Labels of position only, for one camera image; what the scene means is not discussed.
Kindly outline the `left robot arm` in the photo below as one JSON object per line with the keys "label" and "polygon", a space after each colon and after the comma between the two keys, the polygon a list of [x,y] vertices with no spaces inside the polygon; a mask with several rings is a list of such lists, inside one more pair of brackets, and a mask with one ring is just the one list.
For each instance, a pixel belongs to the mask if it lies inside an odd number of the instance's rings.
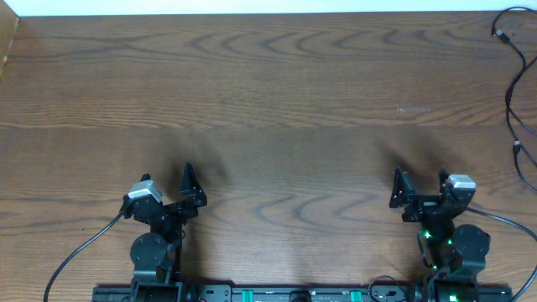
{"label": "left robot arm", "polygon": [[183,226],[198,216],[199,208],[207,205],[206,193],[189,162],[185,163],[180,179],[183,199],[165,205],[163,196],[151,176],[144,174],[123,197],[123,216],[150,227],[130,249],[136,281],[172,284],[180,279]]}

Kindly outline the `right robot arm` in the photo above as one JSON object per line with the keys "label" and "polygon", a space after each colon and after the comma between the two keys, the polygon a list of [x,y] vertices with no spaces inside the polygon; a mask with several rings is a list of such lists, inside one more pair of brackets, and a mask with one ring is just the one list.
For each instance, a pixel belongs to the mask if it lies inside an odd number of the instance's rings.
{"label": "right robot arm", "polygon": [[421,195],[402,168],[394,170],[391,208],[402,208],[402,220],[422,226],[417,236],[424,265],[442,277],[474,279],[486,267],[490,236],[480,228],[455,226],[454,219],[468,210],[476,182],[466,174],[439,173],[439,192]]}

